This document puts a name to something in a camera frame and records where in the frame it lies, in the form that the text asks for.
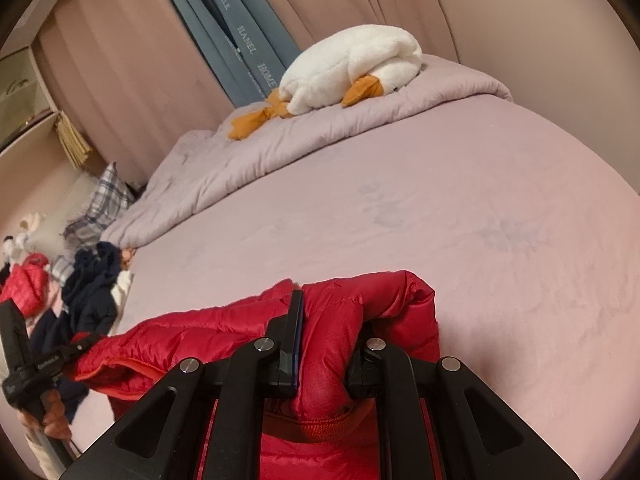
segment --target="white cloth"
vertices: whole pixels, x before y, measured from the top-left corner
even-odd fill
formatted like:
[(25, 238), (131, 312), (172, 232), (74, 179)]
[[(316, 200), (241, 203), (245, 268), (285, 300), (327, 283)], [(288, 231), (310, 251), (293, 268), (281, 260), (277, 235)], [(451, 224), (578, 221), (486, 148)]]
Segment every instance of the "white cloth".
[(118, 315), (116, 317), (116, 321), (113, 322), (113, 326), (111, 330), (109, 330), (108, 335), (116, 335), (118, 332), (118, 325), (120, 324), (120, 320), (122, 319), (122, 313), (124, 312), (124, 306), (127, 303), (127, 297), (129, 296), (129, 290), (131, 288), (131, 283), (133, 282), (133, 274), (130, 270), (122, 270), (120, 274), (118, 274), (118, 279), (113, 284), (113, 288), (111, 289), (111, 296), (113, 297), (113, 301), (116, 304), (116, 310), (118, 311)]
[(31, 451), (33, 451), (33, 454), (38, 459), (38, 464), (40, 464), (40, 468), (47, 477), (47, 480), (58, 480), (61, 475), (57, 472), (47, 452), (40, 445), (38, 437), (33, 430), (27, 430), (24, 436), (27, 439), (27, 444), (29, 444)]
[(339, 103), (354, 81), (377, 77), (385, 95), (418, 75), (422, 49), (406, 30), (359, 25), (336, 32), (300, 54), (282, 76), (280, 98), (292, 115)]

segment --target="pillow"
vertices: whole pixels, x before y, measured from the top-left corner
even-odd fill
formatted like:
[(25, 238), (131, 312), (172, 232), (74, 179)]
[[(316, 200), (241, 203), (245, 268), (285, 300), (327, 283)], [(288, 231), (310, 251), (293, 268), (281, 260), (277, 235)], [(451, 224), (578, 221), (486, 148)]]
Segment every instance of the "pillow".
[(85, 210), (71, 220), (64, 232), (65, 247), (72, 254), (82, 248), (93, 250), (102, 232), (134, 203), (127, 185), (118, 177), (116, 163), (104, 170)]
[(81, 173), (60, 204), (46, 216), (38, 228), (31, 233), (25, 243), (29, 253), (42, 253), (50, 262), (65, 253), (63, 232), (70, 218), (75, 218), (87, 204), (98, 180), (94, 176)]
[(65, 256), (56, 256), (52, 261), (49, 275), (58, 282), (60, 287), (65, 286), (66, 279), (74, 272), (74, 263)]

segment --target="plaid pillow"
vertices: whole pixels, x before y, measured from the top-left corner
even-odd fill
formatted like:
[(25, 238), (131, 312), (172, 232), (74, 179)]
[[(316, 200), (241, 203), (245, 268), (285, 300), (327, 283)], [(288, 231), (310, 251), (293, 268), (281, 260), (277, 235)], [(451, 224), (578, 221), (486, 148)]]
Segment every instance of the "plaid pillow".
[(102, 232), (133, 202), (133, 195), (118, 177), (116, 163), (112, 162), (100, 177), (84, 213), (66, 225), (63, 233), (66, 248), (72, 254), (83, 248), (93, 250)]
[(50, 276), (60, 286), (65, 286), (66, 279), (74, 272), (74, 263), (64, 256), (57, 256), (51, 263)]

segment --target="metal screw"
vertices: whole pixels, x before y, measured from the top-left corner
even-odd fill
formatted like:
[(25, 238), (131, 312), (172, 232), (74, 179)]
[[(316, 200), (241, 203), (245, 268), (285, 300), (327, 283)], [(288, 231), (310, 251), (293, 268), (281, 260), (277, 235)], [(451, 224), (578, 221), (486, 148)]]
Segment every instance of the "metal screw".
[(189, 357), (180, 361), (180, 370), (182, 370), (186, 374), (190, 374), (191, 372), (196, 371), (198, 368), (200, 368), (200, 363), (193, 357)]
[(455, 357), (445, 357), (442, 360), (442, 367), (447, 372), (457, 372), (460, 370), (460, 361), (458, 361)]
[(369, 350), (378, 351), (385, 349), (386, 343), (384, 339), (379, 337), (372, 337), (367, 341), (367, 348)]
[(273, 339), (261, 337), (254, 343), (254, 346), (258, 352), (266, 352), (267, 350), (271, 350), (274, 344)]

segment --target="white plush toy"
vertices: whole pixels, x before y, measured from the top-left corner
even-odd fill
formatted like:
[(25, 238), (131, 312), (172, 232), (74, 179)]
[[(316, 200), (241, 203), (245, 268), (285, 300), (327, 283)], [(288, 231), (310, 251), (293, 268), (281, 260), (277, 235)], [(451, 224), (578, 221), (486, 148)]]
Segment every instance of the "white plush toy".
[(342, 102), (351, 106), (390, 94), (420, 72), (422, 49), (406, 30), (388, 25), (347, 28), (300, 54), (267, 106), (232, 121), (231, 139), (245, 139), (265, 121)]
[(20, 263), (22, 249), (16, 244), (14, 237), (7, 236), (2, 243), (2, 256), (4, 262), (13, 268), (14, 264)]
[(46, 217), (47, 215), (43, 215), (42, 213), (30, 213), (22, 217), (22, 220), (20, 220), (20, 228), (28, 233), (33, 233), (40, 227), (40, 224)]

